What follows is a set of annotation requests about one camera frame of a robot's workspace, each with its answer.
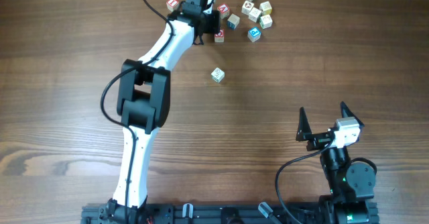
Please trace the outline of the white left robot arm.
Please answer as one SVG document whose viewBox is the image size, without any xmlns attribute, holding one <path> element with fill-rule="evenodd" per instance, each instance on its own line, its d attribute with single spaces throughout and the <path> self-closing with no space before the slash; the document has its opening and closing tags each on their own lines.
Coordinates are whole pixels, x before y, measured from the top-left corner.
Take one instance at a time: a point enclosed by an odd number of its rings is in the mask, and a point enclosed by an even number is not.
<svg viewBox="0 0 429 224">
<path fill-rule="evenodd" d="M 155 45 L 138 60 L 124 61 L 119 75 L 117 114 L 124 150 L 120 179 L 113 194 L 113 218 L 132 223 L 147 200 L 147 175 L 154 140 L 170 111 L 171 73 L 183 53 L 202 34 L 220 31 L 219 11 L 171 13 Z"/>
</svg>

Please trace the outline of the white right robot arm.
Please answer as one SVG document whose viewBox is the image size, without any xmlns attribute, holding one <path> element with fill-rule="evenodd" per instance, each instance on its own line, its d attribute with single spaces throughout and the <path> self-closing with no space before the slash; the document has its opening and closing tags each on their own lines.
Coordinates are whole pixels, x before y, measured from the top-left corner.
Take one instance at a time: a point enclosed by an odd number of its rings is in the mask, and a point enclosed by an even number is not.
<svg viewBox="0 0 429 224">
<path fill-rule="evenodd" d="M 366 158 L 350 158 L 347 147 L 359 141 L 363 122 L 340 104 L 341 118 L 324 133 L 312 133 L 304 108 L 300 108 L 296 140 L 307 143 L 307 150 L 320 150 L 320 163 L 331 194 L 318 201 L 323 223 L 379 223 L 374 198 L 376 165 Z"/>
</svg>

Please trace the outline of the blue H wooden block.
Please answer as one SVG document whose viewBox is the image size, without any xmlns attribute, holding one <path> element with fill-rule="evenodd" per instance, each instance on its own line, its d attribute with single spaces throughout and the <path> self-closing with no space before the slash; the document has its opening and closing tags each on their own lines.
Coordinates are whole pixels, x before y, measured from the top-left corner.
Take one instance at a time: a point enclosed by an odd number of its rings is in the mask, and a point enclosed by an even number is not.
<svg viewBox="0 0 429 224">
<path fill-rule="evenodd" d="M 240 17 L 235 14 L 231 14 L 227 20 L 227 26 L 230 29 L 235 30 L 239 25 L 239 22 L 240 22 Z"/>
</svg>

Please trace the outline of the green Z wooden block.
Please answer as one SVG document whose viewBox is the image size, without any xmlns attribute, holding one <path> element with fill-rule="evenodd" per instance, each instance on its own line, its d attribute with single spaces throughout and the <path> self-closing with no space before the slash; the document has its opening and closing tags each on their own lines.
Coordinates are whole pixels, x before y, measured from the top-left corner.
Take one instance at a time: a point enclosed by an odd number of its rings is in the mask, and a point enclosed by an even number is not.
<svg viewBox="0 0 429 224">
<path fill-rule="evenodd" d="M 225 77 L 225 72 L 220 68 L 215 68 L 211 73 L 211 77 L 215 82 L 220 83 Z"/>
</svg>

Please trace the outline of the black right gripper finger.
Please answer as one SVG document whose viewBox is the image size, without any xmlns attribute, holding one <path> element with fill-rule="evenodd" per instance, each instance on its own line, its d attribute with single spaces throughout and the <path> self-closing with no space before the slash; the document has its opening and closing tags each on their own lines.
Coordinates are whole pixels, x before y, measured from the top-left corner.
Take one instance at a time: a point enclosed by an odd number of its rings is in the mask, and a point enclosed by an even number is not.
<svg viewBox="0 0 429 224">
<path fill-rule="evenodd" d="M 299 109 L 299 122 L 298 129 L 296 133 L 296 141 L 304 142 L 310 140 L 312 137 L 312 130 L 310 128 L 308 118 L 304 107 Z"/>
<path fill-rule="evenodd" d="M 365 126 L 365 124 L 348 108 L 344 101 L 340 103 L 340 108 L 342 118 L 354 117 L 357 120 L 360 128 L 363 128 Z"/>
</svg>

